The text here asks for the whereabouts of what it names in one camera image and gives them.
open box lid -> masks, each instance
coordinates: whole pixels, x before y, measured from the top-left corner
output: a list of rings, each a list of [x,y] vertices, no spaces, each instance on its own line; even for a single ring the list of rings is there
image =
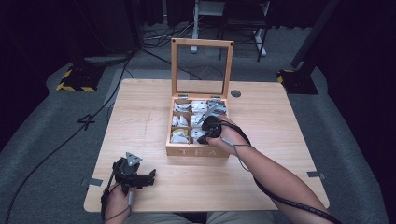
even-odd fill
[[[193,75],[198,80],[186,81],[181,80],[178,75],[180,70],[179,60],[184,61],[183,65],[191,66],[196,61],[204,62],[203,60],[196,60],[194,57],[198,57],[196,54],[190,54],[188,48],[191,46],[198,47],[208,47],[211,49],[213,60],[219,61],[219,63],[224,64],[223,72],[216,67],[212,67],[221,73],[219,80],[199,80],[199,77]],[[183,53],[188,50],[188,55],[184,58],[180,58],[181,50]],[[200,48],[200,53],[205,53],[204,49]],[[233,41],[224,40],[207,40],[207,39],[188,39],[188,38],[173,38],[172,39],[172,96],[188,96],[188,98],[221,98],[226,99],[228,95],[228,86],[230,82],[231,75],[231,64],[233,60]]]

desk leg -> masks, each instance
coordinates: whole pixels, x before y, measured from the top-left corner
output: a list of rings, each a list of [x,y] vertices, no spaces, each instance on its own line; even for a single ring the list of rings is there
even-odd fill
[[[199,14],[199,1],[195,0],[195,8],[194,8],[194,28],[192,30],[192,39],[198,39],[198,14]],[[190,52],[196,53],[198,48],[196,46],[191,46]]]
[[[262,29],[260,29],[257,34],[254,36],[254,40],[256,41],[256,46],[257,49],[260,50],[262,47]],[[262,48],[262,57],[265,57],[267,55],[267,52],[265,51],[265,48]]]

wooden table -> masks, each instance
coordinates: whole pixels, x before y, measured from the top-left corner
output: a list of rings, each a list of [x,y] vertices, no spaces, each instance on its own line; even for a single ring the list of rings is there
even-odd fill
[[[319,177],[307,175],[316,167],[283,87],[278,83],[230,82],[229,91],[232,90],[239,90],[242,95],[234,98],[229,94],[230,118],[247,134],[252,145],[299,176],[328,207]],[[165,141],[170,103],[171,80],[122,81],[92,175],[104,182],[101,187],[89,187],[84,208],[89,212],[100,211],[100,197],[112,164],[128,151],[143,158],[139,174],[157,170],[154,185],[135,194],[132,207],[135,211],[276,209],[234,156],[168,157]]]

wooden box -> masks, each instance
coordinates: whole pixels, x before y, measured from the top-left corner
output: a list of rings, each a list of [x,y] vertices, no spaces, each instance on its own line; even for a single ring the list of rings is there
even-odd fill
[[[217,106],[217,112],[225,110],[225,113],[229,116],[230,111],[227,104],[227,95],[233,58],[233,41],[173,38],[171,44],[172,99],[166,135],[166,153],[168,156],[228,158],[230,154],[224,152],[222,149],[196,142],[197,136],[202,135],[203,131],[200,128],[202,122],[197,124],[195,121],[200,118],[205,110],[201,110],[198,104],[196,107],[190,106],[187,111],[181,108],[182,112],[180,112],[175,110],[175,105],[177,105],[178,110],[180,110],[180,107],[183,105],[203,101],[203,105],[205,105],[206,102],[210,108],[211,105],[218,102],[220,106]],[[198,46],[200,50],[203,50],[202,47],[208,47],[213,50],[218,50],[219,53],[222,54],[221,59],[216,58],[216,60],[223,61],[224,63],[222,80],[179,80],[179,76],[177,75],[177,70],[179,68],[177,60],[180,60],[178,57],[179,49],[181,47],[187,49],[191,46]],[[177,116],[177,119],[181,119],[182,116],[185,119],[183,120],[187,121],[187,127],[175,126],[174,116]]]

gray carpet floor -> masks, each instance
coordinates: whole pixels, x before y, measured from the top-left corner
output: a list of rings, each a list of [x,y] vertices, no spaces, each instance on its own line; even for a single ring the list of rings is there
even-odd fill
[[[259,63],[253,45],[236,44],[231,80],[276,82],[276,71],[291,68],[290,62],[309,32],[309,29],[270,30],[265,43],[267,56]],[[200,37],[214,39],[215,33],[203,29]],[[226,36],[248,38],[248,35]],[[146,50],[170,61],[169,44]],[[194,57],[199,57],[201,52],[198,49]],[[202,57],[198,62],[205,66],[209,63],[206,60],[213,59]],[[50,95],[0,154],[0,222],[5,220],[8,206],[23,179],[81,127],[76,123],[78,119],[93,115],[108,99],[123,66],[107,67],[97,92],[56,91],[69,65],[49,77]],[[131,74],[125,73],[125,77],[170,78],[169,64],[142,51],[136,53],[127,69]],[[327,94],[325,77],[316,69],[312,78],[319,95],[288,97],[314,163],[318,171],[326,175],[322,183],[330,200],[329,210],[343,223],[389,223],[379,185]],[[87,187],[82,182],[92,176],[110,117],[108,105],[97,114],[93,119],[95,123],[87,131],[77,133],[35,170],[15,200],[9,223],[101,223],[99,213],[88,213],[83,208]],[[289,223],[278,212],[276,222]]]

